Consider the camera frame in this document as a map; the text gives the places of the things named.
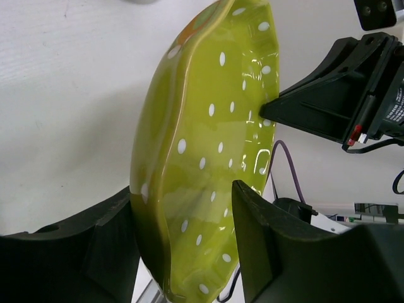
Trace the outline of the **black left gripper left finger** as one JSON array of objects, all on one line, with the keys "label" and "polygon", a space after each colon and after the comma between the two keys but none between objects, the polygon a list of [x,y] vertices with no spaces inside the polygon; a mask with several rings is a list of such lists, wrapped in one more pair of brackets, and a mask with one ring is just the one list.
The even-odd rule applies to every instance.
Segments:
[{"label": "black left gripper left finger", "polygon": [[131,302],[139,261],[124,188],[34,233],[1,236],[1,302]]}]

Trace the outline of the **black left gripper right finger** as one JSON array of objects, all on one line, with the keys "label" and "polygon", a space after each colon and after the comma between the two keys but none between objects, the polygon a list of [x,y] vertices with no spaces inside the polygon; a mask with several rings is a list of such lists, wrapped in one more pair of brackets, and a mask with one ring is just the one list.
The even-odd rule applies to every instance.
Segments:
[{"label": "black left gripper right finger", "polygon": [[232,184],[246,302],[402,302],[403,227],[334,234]]}]

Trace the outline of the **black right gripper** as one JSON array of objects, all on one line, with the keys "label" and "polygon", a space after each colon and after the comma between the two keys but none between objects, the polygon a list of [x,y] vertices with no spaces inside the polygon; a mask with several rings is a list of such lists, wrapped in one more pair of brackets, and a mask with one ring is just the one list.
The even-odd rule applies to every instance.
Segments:
[{"label": "black right gripper", "polygon": [[259,114],[341,145],[402,142],[403,44],[387,33],[338,39],[311,74]]}]

